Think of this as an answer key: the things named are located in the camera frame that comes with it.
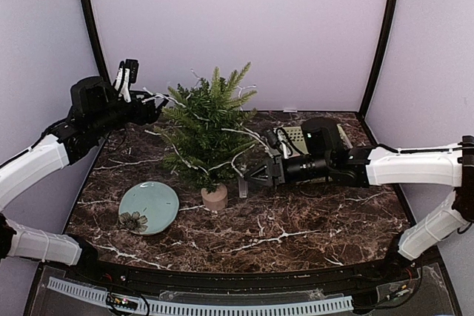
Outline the green perforated plastic basket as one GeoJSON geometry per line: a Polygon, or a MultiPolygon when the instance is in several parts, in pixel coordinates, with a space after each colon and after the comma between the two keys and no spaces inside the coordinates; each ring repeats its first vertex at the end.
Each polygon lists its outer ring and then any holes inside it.
{"type": "MultiPolygon", "coordinates": [[[[353,145],[350,142],[347,134],[343,130],[342,125],[337,124],[340,139],[343,142],[343,148],[352,149],[353,145]]],[[[305,155],[308,153],[304,141],[303,133],[300,127],[279,127],[275,129],[276,135],[281,142],[281,151],[284,158],[292,158],[299,156],[299,153],[290,145],[290,142],[298,148],[305,155]]]]}

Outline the small green christmas tree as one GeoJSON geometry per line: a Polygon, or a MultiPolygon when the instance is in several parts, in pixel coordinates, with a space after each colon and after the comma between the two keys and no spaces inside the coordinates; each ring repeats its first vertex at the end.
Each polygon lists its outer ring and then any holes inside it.
{"type": "Polygon", "coordinates": [[[241,132],[256,113],[241,108],[256,90],[238,93],[250,68],[248,62],[224,78],[216,67],[210,80],[200,78],[193,87],[168,88],[173,103],[163,109],[168,125],[155,128],[170,147],[163,165],[196,189],[214,192],[219,184],[236,178],[238,156],[256,143],[241,132]]]}

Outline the clear battery box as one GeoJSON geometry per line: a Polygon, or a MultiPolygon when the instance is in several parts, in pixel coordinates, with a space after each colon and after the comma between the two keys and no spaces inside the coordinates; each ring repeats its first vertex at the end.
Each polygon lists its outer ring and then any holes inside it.
{"type": "Polygon", "coordinates": [[[244,174],[247,171],[247,165],[242,164],[239,168],[241,176],[238,178],[238,195],[240,198],[248,197],[248,183],[244,179],[244,174]]]}

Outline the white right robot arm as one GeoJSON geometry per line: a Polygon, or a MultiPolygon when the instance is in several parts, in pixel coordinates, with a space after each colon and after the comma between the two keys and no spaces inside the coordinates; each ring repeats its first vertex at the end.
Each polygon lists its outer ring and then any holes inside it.
{"type": "Polygon", "coordinates": [[[383,144],[344,147],[336,122],[311,118],[301,125],[306,153],[266,159],[244,175],[247,182],[277,186],[323,178],[342,186],[437,184],[451,187],[446,199],[415,226],[394,238],[378,266],[378,276],[393,282],[407,263],[453,232],[473,224],[473,137],[442,147],[401,149],[383,144]]]}

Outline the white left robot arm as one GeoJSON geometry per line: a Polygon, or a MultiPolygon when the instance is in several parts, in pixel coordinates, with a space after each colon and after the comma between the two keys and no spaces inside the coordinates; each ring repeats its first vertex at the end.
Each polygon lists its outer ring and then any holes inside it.
{"type": "MultiPolygon", "coordinates": [[[[1,208],[48,175],[71,166],[98,146],[101,138],[126,124],[157,121],[168,97],[114,87],[101,77],[89,77],[70,90],[72,106],[66,118],[51,124],[32,146],[1,165],[1,208]]],[[[75,266],[88,283],[104,278],[97,251],[80,237],[58,235],[1,217],[1,257],[20,257],[75,266]]]]}

